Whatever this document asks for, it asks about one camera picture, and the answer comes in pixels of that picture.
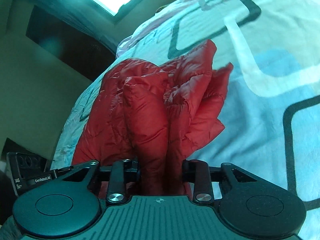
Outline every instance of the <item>blue and white bedding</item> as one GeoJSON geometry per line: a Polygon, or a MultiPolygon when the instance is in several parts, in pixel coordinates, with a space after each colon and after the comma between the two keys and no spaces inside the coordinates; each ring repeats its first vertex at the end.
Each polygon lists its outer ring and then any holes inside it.
{"type": "MultiPolygon", "coordinates": [[[[299,236],[319,240],[320,0],[199,0],[106,71],[130,57],[161,65],[204,39],[218,48],[212,67],[234,70],[219,115],[226,128],[191,158],[234,163],[297,194],[308,209],[299,236]]],[[[52,169],[71,164],[103,75],[72,109],[52,169]]]]}

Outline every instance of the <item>dark geometric outline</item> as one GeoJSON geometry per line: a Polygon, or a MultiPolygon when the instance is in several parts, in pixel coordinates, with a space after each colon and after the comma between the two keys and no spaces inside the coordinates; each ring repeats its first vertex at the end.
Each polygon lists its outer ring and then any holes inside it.
{"type": "MultiPolygon", "coordinates": [[[[245,25],[249,22],[255,21],[256,19],[258,19],[258,17],[261,14],[261,8],[256,5],[252,0],[240,0],[249,10],[249,15],[244,18],[243,20],[241,20],[240,22],[238,22],[238,26],[241,27],[242,25],[245,25]]],[[[185,14],[183,17],[179,18],[173,27],[173,31],[172,31],[172,37],[171,37],[171,41],[170,41],[170,46],[169,46],[169,50],[168,50],[168,59],[173,59],[175,57],[178,57],[186,52],[188,52],[189,50],[191,50],[193,47],[197,46],[198,44],[200,44],[202,41],[210,39],[212,40],[213,38],[225,33],[228,29],[226,26],[224,26],[223,28],[221,28],[220,30],[216,31],[215,33],[210,34],[209,36],[207,36],[204,39],[198,40],[195,43],[191,44],[189,47],[184,48],[182,50],[178,50],[177,49],[177,42],[178,42],[178,32],[179,32],[179,28],[180,28],[180,22],[181,20],[189,15],[190,13],[193,13],[194,11],[200,9],[195,8],[194,10],[188,12],[187,14],[185,14]]]]}
{"type": "MultiPolygon", "coordinates": [[[[297,182],[294,164],[294,152],[293,152],[293,135],[292,135],[292,118],[294,114],[302,109],[320,104],[320,96],[306,99],[301,102],[288,106],[283,114],[283,130],[284,130],[284,148],[285,148],[285,160],[287,169],[287,181],[288,191],[297,194],[297,182]]],[[[320,208],[320,198],[304,201],[307,210],[320,208]]]]}

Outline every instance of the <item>bed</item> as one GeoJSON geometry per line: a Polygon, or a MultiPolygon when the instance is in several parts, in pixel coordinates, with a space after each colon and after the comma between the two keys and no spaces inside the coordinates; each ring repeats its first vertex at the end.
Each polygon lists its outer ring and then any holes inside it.
{"type": "Polygon", "coordinates": [[[217,46],[212,67],[234,65],[219,115],[226,128],[190,159],[210,166],[231,162],[297,194],[308,210],[299,236],[320,239],[319,7],[320,0],[198,0],[148,33],[82,93],[51,168],[71,164],[107,71],[131,57],[161,65],[211,39],[217,46]]]}

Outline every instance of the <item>quilted fabric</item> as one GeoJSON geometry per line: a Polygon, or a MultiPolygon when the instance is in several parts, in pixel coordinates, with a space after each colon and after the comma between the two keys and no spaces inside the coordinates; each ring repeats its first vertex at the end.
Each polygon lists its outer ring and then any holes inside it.
{"type": "Polygon", "coordinates": [[[161,66],[132,58],[107,72],[72,164],[138,157],[141,194],[190,195],[182,161],[224,129],[218,115],[233,66],[212,70],[215,52],[207,40],[161,66]]]}

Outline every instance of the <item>red fabric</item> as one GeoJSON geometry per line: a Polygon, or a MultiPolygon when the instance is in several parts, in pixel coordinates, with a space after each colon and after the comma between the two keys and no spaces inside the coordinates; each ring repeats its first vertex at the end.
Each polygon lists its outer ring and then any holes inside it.
{"type": "Polygon", "coordinates": [[[224,129],[217,117],[233,66],[212,70],[215,52],[207,40],[159,67],[132,58],[107,72],[72,164],[137,156],[140,194],[190,196],[182,161],[224,129]]]}

